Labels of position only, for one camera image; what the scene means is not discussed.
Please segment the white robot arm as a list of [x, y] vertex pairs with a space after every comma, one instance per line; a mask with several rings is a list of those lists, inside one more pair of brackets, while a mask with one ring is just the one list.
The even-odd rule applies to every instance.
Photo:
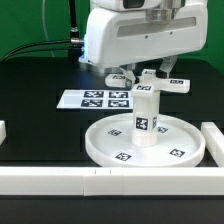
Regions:
[[118, 67], [105, 83], [110, 87], [135, 84], [133, 65], [198, 51], [206, 42], [208, 0], [91, 0], [84, 55], [101, 70]]

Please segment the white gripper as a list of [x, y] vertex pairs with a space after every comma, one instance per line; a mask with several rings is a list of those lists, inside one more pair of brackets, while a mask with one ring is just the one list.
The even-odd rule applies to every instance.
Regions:
[[169, 74], [176, 55], [202, 49], [207, 26], [205, 1], [134, 1], [131, 7], [125, 1], [99, 1], [87, 20], [85, 54], [99, 68], [121, 66], [131, 89], [132, 63], [165, 57], [160, 70]]

